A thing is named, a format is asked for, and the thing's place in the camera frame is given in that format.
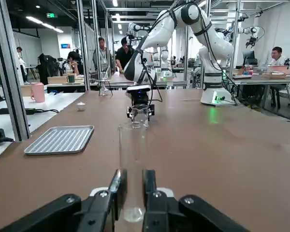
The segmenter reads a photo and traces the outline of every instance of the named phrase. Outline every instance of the glass beaker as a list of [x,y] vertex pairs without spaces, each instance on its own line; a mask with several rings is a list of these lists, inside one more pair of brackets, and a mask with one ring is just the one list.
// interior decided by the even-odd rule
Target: glass beaker
[[131,109],[132,121],[142,123],[145,128],[148,128],[149,108],[148,105],[138,105]]
[[146,129],[143,123],[129,122],[119,127],[120,168],[127,174],[127,195],[123,219],[130,223],[143,220],[143,170],[146,155]]

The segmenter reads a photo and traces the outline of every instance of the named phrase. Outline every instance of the computer screen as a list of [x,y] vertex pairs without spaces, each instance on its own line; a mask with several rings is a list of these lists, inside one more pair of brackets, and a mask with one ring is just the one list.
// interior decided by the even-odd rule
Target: computer screen
[[255,51],[245,51],[245,52],[243,52],[243,58],[255,59]]

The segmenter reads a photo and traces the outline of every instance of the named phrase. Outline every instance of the black shirt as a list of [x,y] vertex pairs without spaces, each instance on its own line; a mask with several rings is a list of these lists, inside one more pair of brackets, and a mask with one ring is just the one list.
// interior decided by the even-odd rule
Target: black shirt
[[128,48],[129,48],[128,53],[125,52],[123,47],[118,49],[116,52],[116,59],[120,61],[122,69],[125,68],[126,64],[129,62],[134,53],[134,49],[132,47],[128,46]]

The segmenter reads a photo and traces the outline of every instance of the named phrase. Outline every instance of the silver tray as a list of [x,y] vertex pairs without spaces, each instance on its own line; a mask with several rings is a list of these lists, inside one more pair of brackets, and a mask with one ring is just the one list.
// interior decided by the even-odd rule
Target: silver tray
[[25,149],[29,156],[74,154],[84,150],[94,126],[52,127]]

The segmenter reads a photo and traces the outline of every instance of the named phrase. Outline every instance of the pink cup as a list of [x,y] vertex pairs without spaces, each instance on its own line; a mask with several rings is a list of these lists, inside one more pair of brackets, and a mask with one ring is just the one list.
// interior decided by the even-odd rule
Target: pink cup
[[34,84],[31,87],[31,99],[37,103],[45,101],[44,85],[42,83]]

